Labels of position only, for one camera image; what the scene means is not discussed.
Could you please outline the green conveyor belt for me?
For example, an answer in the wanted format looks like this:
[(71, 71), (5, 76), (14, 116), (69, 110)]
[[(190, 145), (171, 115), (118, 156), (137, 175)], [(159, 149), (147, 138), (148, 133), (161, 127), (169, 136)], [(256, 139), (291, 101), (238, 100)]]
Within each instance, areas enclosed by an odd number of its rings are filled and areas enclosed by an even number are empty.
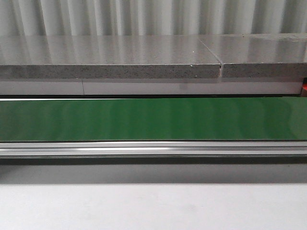
[(300, 164), (300, 97), (3, 100), (2, 164)]

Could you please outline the grey stone counter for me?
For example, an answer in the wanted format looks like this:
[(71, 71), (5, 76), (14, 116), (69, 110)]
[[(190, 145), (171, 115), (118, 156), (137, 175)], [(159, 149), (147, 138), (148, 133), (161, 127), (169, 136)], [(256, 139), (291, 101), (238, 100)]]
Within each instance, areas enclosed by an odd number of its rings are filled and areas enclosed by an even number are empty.
[(301, 96), (306, 77), (306, 34), (0, 39), (2, 96)]

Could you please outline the red plastic tray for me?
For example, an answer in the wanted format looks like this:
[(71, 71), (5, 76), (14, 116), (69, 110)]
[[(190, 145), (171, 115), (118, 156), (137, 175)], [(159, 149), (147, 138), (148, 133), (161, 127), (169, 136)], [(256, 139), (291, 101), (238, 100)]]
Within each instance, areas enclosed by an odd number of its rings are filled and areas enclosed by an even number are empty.
[(307, 97), (307, 78), (304, 78), (304, 81), (303, 81), (301, 97)]

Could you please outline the white pleated curtain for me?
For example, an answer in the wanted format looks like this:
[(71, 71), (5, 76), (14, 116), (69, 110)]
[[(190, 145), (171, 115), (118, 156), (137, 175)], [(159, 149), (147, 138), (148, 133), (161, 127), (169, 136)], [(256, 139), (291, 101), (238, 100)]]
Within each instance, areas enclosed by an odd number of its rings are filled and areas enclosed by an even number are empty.
[(304, 0), (3, 0), (0, 34), (304, 33)]

